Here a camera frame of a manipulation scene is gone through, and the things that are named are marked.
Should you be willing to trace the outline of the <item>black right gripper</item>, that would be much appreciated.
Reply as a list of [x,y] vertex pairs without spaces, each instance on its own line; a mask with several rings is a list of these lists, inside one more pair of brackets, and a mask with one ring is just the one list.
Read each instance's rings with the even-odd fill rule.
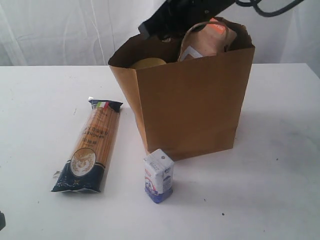
[[209,21],[234,3],[234,0],[166,0],[138,30],[145,39],[182,40],[195,24]]

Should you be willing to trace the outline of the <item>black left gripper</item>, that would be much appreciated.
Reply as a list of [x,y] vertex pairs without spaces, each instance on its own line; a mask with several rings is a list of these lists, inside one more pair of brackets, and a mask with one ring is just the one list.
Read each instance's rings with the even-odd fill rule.
[[3,212],[0,211],[0,229],[3,229],[6,226],[6,217]]

